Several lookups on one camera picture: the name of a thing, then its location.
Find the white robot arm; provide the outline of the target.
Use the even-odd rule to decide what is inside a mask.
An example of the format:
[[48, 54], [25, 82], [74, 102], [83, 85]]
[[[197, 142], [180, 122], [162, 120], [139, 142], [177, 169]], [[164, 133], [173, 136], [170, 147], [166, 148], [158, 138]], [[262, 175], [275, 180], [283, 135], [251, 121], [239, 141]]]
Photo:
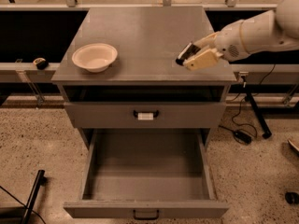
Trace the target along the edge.
[[220, 31], [190, 42], [176, 63], [189, 70], [214, 66], [219, 59], [235, 62], [263, 51], [299, 49], [299, 0], [279, 0], [268, 10], [239, 20]]

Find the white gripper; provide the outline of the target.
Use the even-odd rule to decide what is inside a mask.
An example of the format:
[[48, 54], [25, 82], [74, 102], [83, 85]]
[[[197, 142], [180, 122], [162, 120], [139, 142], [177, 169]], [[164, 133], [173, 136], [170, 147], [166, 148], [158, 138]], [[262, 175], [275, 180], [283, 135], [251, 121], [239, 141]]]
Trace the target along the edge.
[[241, 37], [243, 20], [230, 23], [219, 32], [205, 36], [193, 44], [203, 49], [204, 47], [217, 49], [204, 49], [187, 59], [183, 65], [189, 70], [208, 68], [218, 63], [222, 56], [229, 62], [239, 61], [249, 57]]

